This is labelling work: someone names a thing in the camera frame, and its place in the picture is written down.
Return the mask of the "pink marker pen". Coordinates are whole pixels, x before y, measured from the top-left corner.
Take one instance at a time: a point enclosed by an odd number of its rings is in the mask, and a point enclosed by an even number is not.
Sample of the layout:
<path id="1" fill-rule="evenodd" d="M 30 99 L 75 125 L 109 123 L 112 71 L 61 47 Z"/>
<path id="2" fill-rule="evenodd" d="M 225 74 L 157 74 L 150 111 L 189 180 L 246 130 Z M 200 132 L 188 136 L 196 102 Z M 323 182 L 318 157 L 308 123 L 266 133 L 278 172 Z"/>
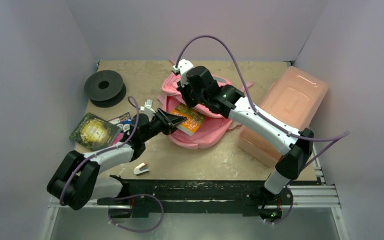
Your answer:
<path id="1" fill-rule="evenodd" d="M 117 144 L 118 142 L 120 142 L 122 139 L 123 139 L 123 133 L 122 132 L 120 132 L 115 138 L 114 138 L 114 141 L 113 141 L 113 143 L 112 143 L 112 145 L 115 145 L 115 144 Z"/>

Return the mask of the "orange treehouse book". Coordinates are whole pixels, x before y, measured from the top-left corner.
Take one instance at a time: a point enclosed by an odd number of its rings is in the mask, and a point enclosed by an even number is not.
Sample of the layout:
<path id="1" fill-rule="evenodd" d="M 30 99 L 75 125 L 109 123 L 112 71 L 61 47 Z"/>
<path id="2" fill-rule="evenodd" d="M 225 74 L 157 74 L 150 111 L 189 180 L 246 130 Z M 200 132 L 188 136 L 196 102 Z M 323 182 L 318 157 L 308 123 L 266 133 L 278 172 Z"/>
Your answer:
<path id="1" fill-rule="evenodd" d="M 187 107 L 183 103 L 177 105 L 170 113 L 186 118 L 186 120 L 180 123 L 177 128 L 189 136 L 193 136 L 206 119 L 205 115 L 193 108 Z"/>

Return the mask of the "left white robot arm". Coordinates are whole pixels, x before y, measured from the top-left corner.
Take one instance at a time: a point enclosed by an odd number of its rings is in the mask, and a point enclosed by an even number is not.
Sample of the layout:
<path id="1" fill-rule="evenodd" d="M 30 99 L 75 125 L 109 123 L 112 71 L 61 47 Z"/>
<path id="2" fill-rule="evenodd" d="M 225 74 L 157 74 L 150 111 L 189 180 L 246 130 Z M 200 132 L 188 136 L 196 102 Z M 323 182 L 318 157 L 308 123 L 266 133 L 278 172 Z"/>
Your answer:
<path id="1" fill-rule="evenodd" d="M 89 200 L 97 198 L 97 179 L 102 172 L 136 160 L 145 151 L 148 140 L 160 133 L 171 135 L 186 121 L 185 116 L 161 108 L 152 118 L 144 113 L 135 115 L 129 129 L 116 144 L 89 153 L 76 150 L 67 153 L 48 182 L 47 192 L 59 199 L 61 206 L 81 209 Z"/>

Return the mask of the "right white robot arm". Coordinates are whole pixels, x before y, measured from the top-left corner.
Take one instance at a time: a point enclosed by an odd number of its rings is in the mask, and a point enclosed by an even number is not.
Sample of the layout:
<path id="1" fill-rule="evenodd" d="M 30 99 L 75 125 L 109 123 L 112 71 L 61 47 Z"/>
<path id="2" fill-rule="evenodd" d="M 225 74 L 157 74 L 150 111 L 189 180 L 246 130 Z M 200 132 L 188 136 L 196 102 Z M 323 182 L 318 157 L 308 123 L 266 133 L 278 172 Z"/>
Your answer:
<path id="1" fill-rule="evenodd" d="M 187 62 L 174 65 L 172 71 L 180 76 L 177 90 L 188 107 L 203 105 L 214 114 L 244 125 L 267 139 L 282 155 L 260 191 L 264 202 L 272 204 L 278 200 L 281 190 L 298 178 L 309 159 L 314 133 L 309 130 L 309 136 L 305 136 L 303 131 L 271 116 L 253 103 L 247 89 L 220 86 L 204 66 Z"/>

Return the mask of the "green snack packet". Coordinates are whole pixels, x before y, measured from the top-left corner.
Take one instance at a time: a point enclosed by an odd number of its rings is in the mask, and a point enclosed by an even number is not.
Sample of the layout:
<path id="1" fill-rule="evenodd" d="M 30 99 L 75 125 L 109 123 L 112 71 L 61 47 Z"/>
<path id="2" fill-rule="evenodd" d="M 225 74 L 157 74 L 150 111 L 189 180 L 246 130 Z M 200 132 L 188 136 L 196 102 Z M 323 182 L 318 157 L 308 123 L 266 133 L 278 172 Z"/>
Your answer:
<path id="1" fill-rule="evenodd" d="M 118 126 L 87 112 L 69 139 L 94 152 L 110 147 L 120 133 Z"/>

